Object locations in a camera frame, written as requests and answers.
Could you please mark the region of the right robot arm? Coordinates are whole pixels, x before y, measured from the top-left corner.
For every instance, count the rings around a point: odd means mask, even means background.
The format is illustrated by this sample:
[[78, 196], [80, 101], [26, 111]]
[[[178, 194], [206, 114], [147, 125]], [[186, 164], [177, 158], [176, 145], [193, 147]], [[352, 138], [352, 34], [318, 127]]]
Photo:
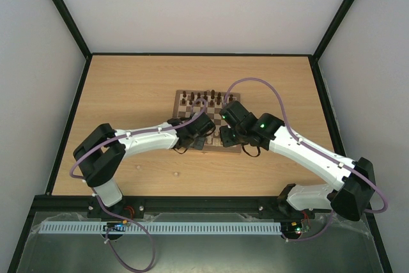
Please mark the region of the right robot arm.
[[350, 221], [361, 218], [374, 194], [372, 162], [328, 151], [289, 132], [283, 120], [268, 113], [257, 118], [235, 100], [223, 107], [220, 115], [226, 122], [220, 128], [223, 146], [250, 145], [285, 156], [324, 180], [321, 185], [287, 185], [278, 199], [283, 215], [291, 217], [305, 209], [326, 209]]

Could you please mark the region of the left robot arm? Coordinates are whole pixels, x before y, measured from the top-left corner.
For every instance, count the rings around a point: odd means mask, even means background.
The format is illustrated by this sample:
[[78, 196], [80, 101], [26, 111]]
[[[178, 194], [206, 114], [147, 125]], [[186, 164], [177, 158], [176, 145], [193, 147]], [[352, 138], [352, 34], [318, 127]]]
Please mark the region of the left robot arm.
[[[105, 207], [111, 207], [123, 198], [114, 180], [122, 160], [154, 150], [186, 151], [214, 130], [215, 124], [205, 113], [189, 118], [171, 118], [156, 126], [134, 130], [115, 130], [104, 123], [73, 151], [76, 165], [70, 175], [84, 180]], [[75, 168], [79, 168], [82, 175], [75, 175]]]

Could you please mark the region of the wooden chess board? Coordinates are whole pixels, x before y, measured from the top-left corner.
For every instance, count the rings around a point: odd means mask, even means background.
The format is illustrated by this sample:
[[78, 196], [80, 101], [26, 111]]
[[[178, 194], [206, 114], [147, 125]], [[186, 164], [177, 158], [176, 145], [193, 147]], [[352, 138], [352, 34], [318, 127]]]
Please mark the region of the wooden chess board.
[[[194, 91], [194, 90], [176, 90], [175, 98], [174, 98], [174, 107], [173, 107], [173, 117], [174, 118], [184, 118], [184, 117], [189, 117], [190, 112], [193, 111], [194, 113], [198, 113], [201, 108], [203, 107], [202, 102], [197, 102], [194, 103], [194, 101], [197, 99], [197, 93], [201, 93], [201, 98], [203, 98], [204, 92], [207, 91], [208, 99], [207, 101], [207, 109], [206, 109], [206, 114], [208, 117], [213, 121], [215, 125], [215, 129], [211, 134], [208, 134], [212, 138], [212, 144], [208, 144], [207, 140], [205, 139], [204, 141], [204, 146], [203, 149], [200, 150], [202, 152], [221, 152], [221, 153], [241, 153], [242, 152], [242, 147], [240, 145], [232, 146], [229, 148], [223, 147], [221, 140], [220, 140], [220, 135], [215, 136], [215, 132], [219, 132], [219, 128], [221, 126], [227, 125], [226, 121], [223, 119], [223, 117], [220, 115], [220, 111], [223, 108], [223, 103], [224, 103], [224, 97], [226, 95], [225, 92], [223, 91], [216, 91], [215, 90], [215, 99], [213, 100], [214, 106], [209, 107], [208, 104], [212, 100], [211, 99], [211, 90], [204, 90], [204, 91]], [[190, 94], [191, 92], [194, 92], [195, 99], [193, 100], [193, 104], [189, 105], [189, 100], [190, 99]], [[217, 95], [218, 93], [221, 93], [221, 104], [220, 106], [217, 106]], [[181, 101], [182, 99], [186, 100], [186, 104], [182, 105]]]

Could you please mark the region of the right circuit board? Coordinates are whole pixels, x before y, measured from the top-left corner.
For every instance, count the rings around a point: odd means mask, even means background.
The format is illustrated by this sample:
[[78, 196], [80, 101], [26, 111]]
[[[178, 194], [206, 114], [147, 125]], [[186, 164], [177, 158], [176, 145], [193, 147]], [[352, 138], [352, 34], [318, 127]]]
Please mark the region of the right circuit board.
[[281, 231], [288, 237], [289, 235], [301, 235], [311, 228], [310, 220], [304, 219], [294, 222], [282, 222]]

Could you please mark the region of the circuit board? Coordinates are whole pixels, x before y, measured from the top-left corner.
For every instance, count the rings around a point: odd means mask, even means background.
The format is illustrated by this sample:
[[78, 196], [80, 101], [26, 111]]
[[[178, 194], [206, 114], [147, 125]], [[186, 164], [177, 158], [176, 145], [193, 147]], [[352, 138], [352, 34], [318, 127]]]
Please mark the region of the circuit board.
[[102, 231], [126, 232], [132, 224], [126, 220], [122, 221], [108, 221], [102, 226]]
[[311, 228], [310, 220], [304, 219], [294, 222], [282, 222], [281, 231], [288, 237], [289, 235], [301, 235]]

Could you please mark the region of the left circuit board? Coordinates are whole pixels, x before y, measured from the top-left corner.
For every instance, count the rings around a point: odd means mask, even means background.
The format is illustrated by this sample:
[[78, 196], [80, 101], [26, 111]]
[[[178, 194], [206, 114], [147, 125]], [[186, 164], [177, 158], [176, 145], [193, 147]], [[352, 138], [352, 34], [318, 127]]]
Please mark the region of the left circuit board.
[[108, 221], [102, 226], [102, 231], [126, 232], [132, 224], [126, 220], [122, 221]]

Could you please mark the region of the black aluminium frame rail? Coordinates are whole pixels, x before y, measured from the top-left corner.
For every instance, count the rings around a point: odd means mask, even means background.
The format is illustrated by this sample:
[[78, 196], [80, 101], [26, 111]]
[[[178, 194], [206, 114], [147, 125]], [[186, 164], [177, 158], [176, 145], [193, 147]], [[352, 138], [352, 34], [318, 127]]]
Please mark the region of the black aluminium frame rail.
[[[300, 221], [305, 216], [314, 218], [317, 213], [329, 213], [325, 209], [291, 209], [275, 196], [264, 197], [153, 197], [125, 196], [108, 208], [108, 211], [125, 217], [142, 219], [147, 214], [248, 214], [259, 219], [275, 221]], [[93, 196], [37, 195], [30, 214], [36, 212], [84, 212], [87, 217], [108, 220]]]

